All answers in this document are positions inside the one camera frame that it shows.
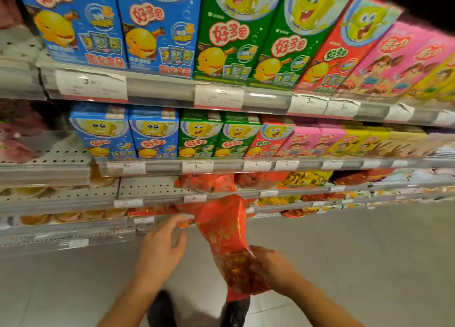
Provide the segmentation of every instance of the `shoe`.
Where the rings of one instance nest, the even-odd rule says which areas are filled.
[[[147,310],[147,321],[150,327],[177,327],[171,296],[161,290]]]
[[[250,301],[250,296],[248,296],[240,301],[232,301],[226,304],[220,327],[243,327]]]

